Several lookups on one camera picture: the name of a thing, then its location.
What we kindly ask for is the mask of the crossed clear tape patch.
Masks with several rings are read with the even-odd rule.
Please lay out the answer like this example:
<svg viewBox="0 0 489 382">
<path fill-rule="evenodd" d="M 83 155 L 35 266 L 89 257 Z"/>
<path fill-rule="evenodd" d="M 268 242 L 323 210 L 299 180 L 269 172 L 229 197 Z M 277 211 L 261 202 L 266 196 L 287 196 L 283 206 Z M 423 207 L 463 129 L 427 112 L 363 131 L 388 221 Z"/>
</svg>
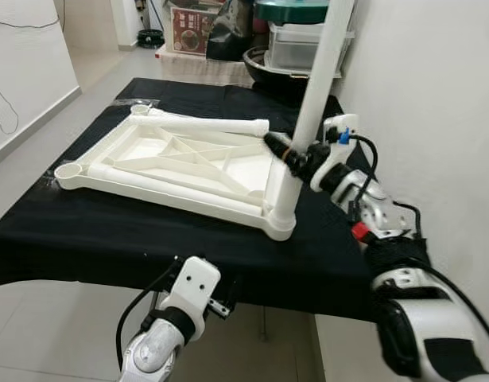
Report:
<svg viewBox="0 0 489 382">
<path fill-rule="evenodd" d="M 52 172 L 45 172 L 30 186 L 30 192 L 35 193 L 58 193 L 63 192 L 63 190 Z"/>
</svg>

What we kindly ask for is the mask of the black plastic bag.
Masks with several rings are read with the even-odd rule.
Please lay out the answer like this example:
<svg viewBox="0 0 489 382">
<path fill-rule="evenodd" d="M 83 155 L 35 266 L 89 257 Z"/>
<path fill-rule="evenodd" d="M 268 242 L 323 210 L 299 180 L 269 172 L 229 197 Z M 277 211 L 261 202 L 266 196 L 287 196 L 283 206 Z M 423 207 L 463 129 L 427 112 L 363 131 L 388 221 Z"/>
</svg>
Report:
<svg viewBox="0 0 489 382">
<path fill-rule="evenodd" d="M 205 58 L 241 61 L 254 41 L 255 0 L 225 0 L 212 22 Z"/>
</svg>

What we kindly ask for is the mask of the green round lid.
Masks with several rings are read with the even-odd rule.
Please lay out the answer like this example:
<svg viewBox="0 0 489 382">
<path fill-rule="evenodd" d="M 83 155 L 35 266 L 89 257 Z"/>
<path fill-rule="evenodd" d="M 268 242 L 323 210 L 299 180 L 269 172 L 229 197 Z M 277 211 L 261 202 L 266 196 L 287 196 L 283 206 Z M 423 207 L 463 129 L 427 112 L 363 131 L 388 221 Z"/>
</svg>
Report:
<svg viewBox="0 0 489 382">
<path fill-rule="evenodd" d="M 273 23 L 321 23 L 330 0 L 254 0 L 255 17 Z"/>
</svg>

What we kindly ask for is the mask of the large steel wok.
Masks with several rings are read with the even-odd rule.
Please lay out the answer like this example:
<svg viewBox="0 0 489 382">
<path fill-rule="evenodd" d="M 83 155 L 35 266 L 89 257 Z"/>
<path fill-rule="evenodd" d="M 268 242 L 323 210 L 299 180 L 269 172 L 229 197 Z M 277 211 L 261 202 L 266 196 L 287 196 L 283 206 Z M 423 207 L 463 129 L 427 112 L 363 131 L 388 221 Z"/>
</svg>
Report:
<svg viewBox="0 0 489 382">
<path fill-rule="evenodd" d="M 281 88 L 302 88 L 309 84 L 310 72 L 305 70 L 281 69 L 266 64 L 266 46 L 255 46 L 244 52 L 242 62 L 255 84 Z"/>
</svg>

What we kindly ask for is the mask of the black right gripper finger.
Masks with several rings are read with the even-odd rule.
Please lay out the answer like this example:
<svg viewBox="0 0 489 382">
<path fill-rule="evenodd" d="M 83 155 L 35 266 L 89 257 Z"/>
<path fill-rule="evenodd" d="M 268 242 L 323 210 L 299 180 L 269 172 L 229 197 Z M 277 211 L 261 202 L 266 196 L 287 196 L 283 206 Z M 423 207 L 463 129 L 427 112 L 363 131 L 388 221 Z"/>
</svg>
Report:
<svg viewBox="0 0 489 382">
<path fill-rule="evenodd" d="M 274 157 L 279 158 L 281 162 L 291 163 L 296 159 L 295 150 L 291 150 L 290 156 L 284 161 L 281 159 L 281 153 L 286 146 L 292 146 L 292 139 L 285 134 L 285 132 L 266 132 L 262 136 L 262 141 L 265 143 L 266 148 L 269 149 L 270 153 L 273 154 Z"/>
</svg>

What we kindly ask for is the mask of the white plastic children table top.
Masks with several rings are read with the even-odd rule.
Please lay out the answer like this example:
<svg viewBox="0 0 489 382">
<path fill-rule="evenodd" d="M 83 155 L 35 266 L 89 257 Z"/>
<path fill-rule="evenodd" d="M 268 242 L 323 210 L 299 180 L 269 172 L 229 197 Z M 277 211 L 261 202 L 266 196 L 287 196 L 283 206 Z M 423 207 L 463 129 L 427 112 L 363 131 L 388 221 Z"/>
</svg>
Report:
<svg viewBox="0 0 489 382">
<path fill-rule="evenodd" d="M 147 115 L 175 114 L 157 108 Z M 87 152 L 52 172 L 63 189 L 94 189 L 130 199 L 182 209 L 208 217 L 262 230 L 270 239 L 284 241 L 293 229 L 281 230 L 270 225 L 285 167 L 266 148 L 262 137 L 214 131 L 179 131 L 139 125 L 134 114 L 121 118 Z M 186 188 L 214 193 L 235 201 L 244 201 L 262 209 L 254 216 L 219 206 L 191 201 L 183 197 L 133 188 L 87 174 L 91 165 L 113 166 L 130 173 L 170 181 Z"/>
</svg>

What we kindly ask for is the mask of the red printed carton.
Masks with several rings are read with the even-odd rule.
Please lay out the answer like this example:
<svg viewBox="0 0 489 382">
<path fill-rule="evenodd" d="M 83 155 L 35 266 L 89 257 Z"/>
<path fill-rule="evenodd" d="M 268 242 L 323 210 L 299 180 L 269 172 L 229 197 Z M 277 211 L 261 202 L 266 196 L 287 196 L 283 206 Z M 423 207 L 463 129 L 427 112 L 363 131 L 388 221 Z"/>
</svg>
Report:
<svg viewBox="0 0 489 382">
<path fill-rule="evenodd" d="M 168 50 L 194 56 L 207 55 L 209 33 L 219 8 L 208 4 L 170 7 Z"/>
</svg>

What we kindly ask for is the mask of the black tablecloth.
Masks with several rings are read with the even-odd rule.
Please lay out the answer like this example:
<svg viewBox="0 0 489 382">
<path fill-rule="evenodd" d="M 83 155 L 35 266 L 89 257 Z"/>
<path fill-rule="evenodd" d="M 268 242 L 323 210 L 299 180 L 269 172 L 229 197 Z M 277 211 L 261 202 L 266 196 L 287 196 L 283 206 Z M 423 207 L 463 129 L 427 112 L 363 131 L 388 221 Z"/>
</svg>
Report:
<svg viewBox="0 0 489 382">
<path fill-rule="evenodd" d="M 94 189 L 30 192 L 34 182 L 0 219 L 0 287 L 56 280 L 141 290 L 175 257 L 203 255 L 222 279 L 239 276 L 238 302 L 375 320 L 372 275 L 325 193 L 303 189 L 297 227 L 276 241 L 256 228 Z"/>
</svg>

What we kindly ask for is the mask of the clear plastic storage box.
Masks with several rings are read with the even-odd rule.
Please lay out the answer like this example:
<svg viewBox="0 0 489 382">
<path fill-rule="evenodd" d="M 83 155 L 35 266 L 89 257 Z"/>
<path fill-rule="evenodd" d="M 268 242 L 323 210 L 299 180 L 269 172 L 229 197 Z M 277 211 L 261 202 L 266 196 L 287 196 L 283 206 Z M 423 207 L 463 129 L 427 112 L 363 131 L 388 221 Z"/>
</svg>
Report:
<svg viewBox="0 0 489 382">
<path fill-rule="evenodd" d="M 324 23 L 267 23 L 265 65 L 281 72 L 310 73 Z"/>
</svg>

